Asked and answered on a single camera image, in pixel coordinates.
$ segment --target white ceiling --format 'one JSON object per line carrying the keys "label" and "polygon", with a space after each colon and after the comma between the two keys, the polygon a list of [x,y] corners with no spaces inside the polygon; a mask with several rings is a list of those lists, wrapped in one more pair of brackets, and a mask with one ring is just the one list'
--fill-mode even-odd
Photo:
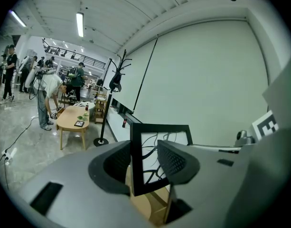
{"label": "white ceiling", "polygon": [[[197,0],[20,0],[14,10],[23,28],[8,15],[1,32],[30,34],[81,45],[114,57],[142,28],[163,15]],[[75,15],[84,13],[84,37],[77,33]]]}

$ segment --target concrete floor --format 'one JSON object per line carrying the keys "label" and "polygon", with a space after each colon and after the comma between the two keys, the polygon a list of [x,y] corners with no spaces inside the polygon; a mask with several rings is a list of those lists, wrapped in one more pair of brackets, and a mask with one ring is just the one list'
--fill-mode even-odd
{"label": "concrete floor", "polygon": [[[4,85],[0,90],[0,99]],[[34,116],[38,116],[36,98],[29,100],[29,94],[19,94],[17,88],[14,90],[14,101],[0,105],[0,157],[1,152],[10,147],[15,139],[30,124]],[[55,104],[50,99],[51,108]],[[59,131],[56,124],[52,125],[51,131],[45,131],[39,127],[38,119],[34,119],[31,126],[19,137],[16,143],[9,149],[11,153],[14,148],[17,152],[9,165],[6,165],[7,181],[10,191],[16,191],[27,180],[36,175],[43,168],[67,154],[83,151],[80,133],[63,132],[63,150],[60,150]],[[93,140],[100,136],[102,125],[93,121],[85,134],[86,148],[96,148]],[[109,143],[115,142],[113,135],[108,127],[105,126],[104,138]],[[6,187],[4,160],[0,162],[0,182]]]}

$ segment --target ceiling light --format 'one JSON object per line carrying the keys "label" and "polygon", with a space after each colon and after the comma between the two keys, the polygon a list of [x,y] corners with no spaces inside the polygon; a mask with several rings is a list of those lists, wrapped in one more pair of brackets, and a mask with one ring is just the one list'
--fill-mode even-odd
{"label": "ceiling light", "polygon": [[78,34],[80,37],[84,37],[84,33],[83,33],[83,17],[84,17],[84,14],[83,13],[80,13],[78,12],[77,15],[76,15],[76,18],[77,18],[77,26],[78,26]]}
{"label": "ceiling light", "polygon": [[21,26],[26,27],[26,24],[18,17],[18,15],[14,12],[9,10],[12,16],[21,24]]}

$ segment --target white panel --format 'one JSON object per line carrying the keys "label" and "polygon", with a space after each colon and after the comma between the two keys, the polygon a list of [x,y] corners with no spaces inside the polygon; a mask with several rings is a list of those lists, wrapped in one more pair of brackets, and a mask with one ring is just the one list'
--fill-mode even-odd
{"label": "white panel", "polygon": [[158,39],[134,116],[188,124],[193,142],[233,145],[267,110],[263,56],[246,22],[189,26]]}
{"label": "white panel", "polygon": [[130,110],[133,110],[134,108],[138,91],[140,89],[150,54],[155,45],[155,41],[156,40],[151,41],[128,55],[127,58],[131,58],[132,61],[125,61],[125,64],[123,64],[123,66],[125,66],[131,63],[130,66],[121,71],[125,74],[121,78],[122,91],[119,93],[114,93],[113,97]]}

